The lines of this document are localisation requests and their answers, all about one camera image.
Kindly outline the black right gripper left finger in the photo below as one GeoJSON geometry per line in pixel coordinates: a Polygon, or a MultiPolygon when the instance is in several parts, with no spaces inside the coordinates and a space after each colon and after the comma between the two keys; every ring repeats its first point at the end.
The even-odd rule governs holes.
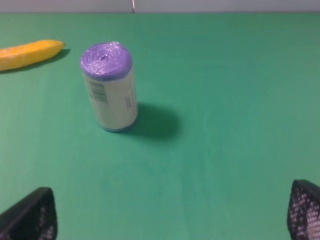
{"type": "Polygon", "coordinates": [[[39,187],[0,214],[2,240],[55,240],[58,218],[54,192],[39,187]]]}

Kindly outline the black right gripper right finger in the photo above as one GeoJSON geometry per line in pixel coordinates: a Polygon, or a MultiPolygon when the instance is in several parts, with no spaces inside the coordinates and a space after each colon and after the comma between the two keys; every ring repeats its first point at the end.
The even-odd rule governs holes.
{"type": "Polygon", "coordinates": [[[320,240],[320,187],[305,179],[291,186],[287,229],[292,240],[320,240]]]}

